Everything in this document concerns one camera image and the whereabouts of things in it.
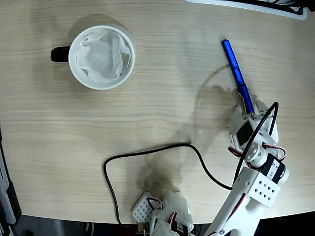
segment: black cable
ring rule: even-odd
[[[279,104],[275,107],[274,115],[273,115],[273,118],[272,118],[270,130],[269,130],[269,135],[270,136],[272,135],[272,131],[274,130],[274,126],[275,126],[277,115],[278,115],[278,109],[279,109]]]
[[[288,8],[288,7],[294,7],[298,6],[296,2],[289,3],[289,4],[277,4],[277,1],[274,2],[267,2],[267,1],[261,1],[261,0],[228,0],[228,1],[236,1],[246,4],[253,4],[257,6],[264,6],[264,7],[272,7],[272,8]]]
[[[201,166],[203,168],[203,170],[205,171],[205,173],[207,174],[207,176],[213,181],[215,182],[216,184],[218,184],[220,187],[222,188],[225,188],[227,190],[232,190],[232,187],[229,187],[223,183],[221,183],[220,181],[218,181],[216,178],[214,178],[212,176],[212,174],[210,174],[210,172],[208,171],[205,163],[203,162],[203,159],[202,159],[202,156],[200,154],[200,152],[198,151],[198,149],[191,145],[191,144],[188,144],[188,143],[179,143],[179,144],[172,144],[172,145],[168,145],[168,146],[165,146],[165,147],[160,147],[160,148],[156,148],[156,149],[153,149],[153,150],[148,150],[148,151],[141,151],[141,152],[135,152],[135,153],[130,153],[130,154],[122,154],[122,155],[117,155],[117,156],[113,156],[109,159],[107,159],[105,162],[104,162],[104,165],[103,165],[103,172],[104,172],[104,176],[105,176],[105,179],[106,179],[106,182],[108,184],[108,187],[110,189],[110,192],[112,194],[112,197],[113,197],[113,201],[114,201],[114,207],[115,207],[115,214],[116,214],[116,218],[117,218],[117,222],[120,226],[122,227],[129,227],[127,225],[123,225],[120,221],[120,218],[119,218],[119,209],[118,209],[118,203],[117,203],[117,199],[116,199],[116,195],[115,195],[115,192],[114,192],[114,189],[113,189],[113,186],[112,184],[110,183],[110,180],[109,180],[109,177],[108,177],[108,174],[107,174],[107,169],[106,169],[106,166],[107,164],[112,161],[112,160],[116,160],[116,159],[119,159],[119,158],[125,158],[125,157],[131,157],[131,156],[141,156],[141,155],[147,155],[147,154],[152,154],[152,153],[155,153],[155,152],[159,152],[159,151],[164,151],[164,150],[168,150],[168,149],[172,149],[172,148],[179,148],[179,147],[188,147],[188,148],[191,148],[195,151],[195,153],[197,154],[197,156],[199,157],[199,161],[201,163]]]
[[[271,2],[271,4],[276,4],[277,2],[279,2],[280,0],[275,0],[273,2]]]
[[[264,124],[264,122],[266,121],[266,119],[269,117],[269,115],[272,113],[272,111],[277,108],[278,109],[278,106],[279,106],[279,103],[278,102],[274,102],[271,107],[267,110],[266,114],[262,117],[262,119],[260,120],[258,126],[256,127],[255,131],[253,132],[253,134],[251,135],[250,139],[248,140],[247,142],[247,145],[242,153],[242,156],[237,164],[237,168],[236,168],[236,171],[235,171],[235,175],[234,175],[234,181],[233,183],[236,181],[239,173],[240,173],[240,170],[241,170],[241,167],[242,167],[242,163],[245,159],[245,156],[248,152],[248,150],[250,149],[251,145],[252,145],[252,142],[254,141],[254,138],[256,137],[257,133],[259,132],[259,130],[261,129],[262,125]]]

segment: light wood grain surface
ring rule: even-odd
[[[116,222],[102,174],[107,158],[192,141],[209,170],[230,185],[227,151],[236,102],[220,46],[234,48],[251,93],[280,104],[280,144],[290,179],[265,217],[315,210],[315,15],[298,21],[183,0],[2,0],[0,125],[23,214]],[[79,84],[50,51],[89,26],[121,24],[134,36],[132,75],[119,87]],[[121,218],[142,191],[179,189],[195,223],[211,222],[228,191],[211,182],[187,148],[108,166]]]

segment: tissue paper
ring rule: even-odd
[[[130,49],[117,33],[97,29],[82,40],[76,52],[77,65],[96,82],[109,82],[119,78],[130,62]]]

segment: black mug handle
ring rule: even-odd
[[[70,46],[57,47],[51,50],[50,59],[54,62],[68,62]]]

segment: white object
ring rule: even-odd
[[[150,223],[152,220],[153,210],[151,209],[148,198],[152,198],[150,192],[144,192],[141,198],[132,208],[132,216],[138,223]],[[158,208],[159,204],[151,201],[153,207]]]
[[[294,18],[294,19],[298,19],[298,20],[305,20],[307,18],[307,8],[303,9],[302,15],[297,15],[294,13],[290,13],[290,12],[286,12],[286,11],[282,11],[282,10],[277,10],[277,9],[273,9],[273,8],[269,8],[269,7],[257,6],[254,4],[247,4],[247,3],[230,1],[230,0],[185,0],[185,1],[192,2],[192,3],[231,6],[231,7],[243,8],[243,9],[247,9],[247,10],[267,12],[267,13],[272,13],[272,14],[280,15],[280,16],[286,16],[286,17],[290,17],[290,18]]]
[[[267,157],[268,152],[257,143],[253,142],[246,154],[245,161],[250,162],[252,166],[258,168],[265,164]]]
[[[287,179],[289,178],[289,175],[290,175],[290,170],[287,167],[285,167],[283,175],[282,175],[282,177],[279,180],[279,183],[286,182]]]
[[[253,236],[262,214],[271,207],[279,191],[280,187],[266,176],[244,167],[204,236],[223,236],[230,231],[231,236]]]
[[[179,192],[168,191],[163,199],[162,210],[152,210],[148,204],[148,198],[152,198],[150,192],[144,192],[132,209],[132,215],[138,223],[150,222],[151,236],[178,236],[171,230],[170,223],[167,222],[169,217],[176,212],[174,221],[178,225],[182,224],[187,227],[188,232],[193,230],[193,221],[187,200]],[[159,202],[150,201],[154,208],[160,207]]]
[[[266,106],[261,101],[256,101],[256,106],[259,110],[259,114],[243,115],[242,108],[240,105],[238,105],[235,108],[231,122],[228,124],[228,130],[229,130],[232,143],[234,144],[235,148],[238,151],[243,151],[247,144],[247,142],[245,143],[240,142],[238,138],[238,132],[246,123],[249,123],[252,130],[254,131],[256,127],[258,126],[259,122],[261,121],[261,118],[267,111],[267,110],[262,110]],[[266,119],[263,126],[259,130],[259,133],[254,138],[254,142],[257,143],[259,146],[261,146],[263,143],[269,144],[269,145],[276,145],[279,141],[277,123],[275,123],[272,135],[271,136],[269,135],[272,119],[273,119],[272,116],[269,116]]]
[[[80,47],[82,40],[86,38],[86,36],[89,35],[90,33],[96,32],[98,30],[100,31],[109,30],[119,35],[119,37],[121,37],[124,40],[124,43],[126,43],[125,46],[128,47],[130,51],[130,60],[126,68],[120,68],[119,66],[116,67],[119,69],[119,70],[117,69],[116,71],[118,74],[119,74],[120,69],[122,70],[123,73],[120,74],[118,78],[116,79],[107,80],[106,83],[104,83],[104,81],[100,82],[100,81],[94,81],[93,79],[90,79],[87,72],[83,70],[82,68],[80,68],[77,64],[77,51]],[[92,89],[106,90],[106,89],[112,89],[120,85],[129,77],[134,67],[135,55],[136,55],[136,51],[135,51],[135,44],[134,44],[133,38],[125,28],[118,25],[103,25],[103,26],[94,26],[81,32],[74,39],[74,41],[72,42],[70,46],[68,60],[69,60],[69,66],[70,66],[72,74],[80,83]]]
[[[108,29],[96,29],[82,39],[76,58],[78,66],[91,80],[107,83],[126,71],[130,49],[119,34]]]

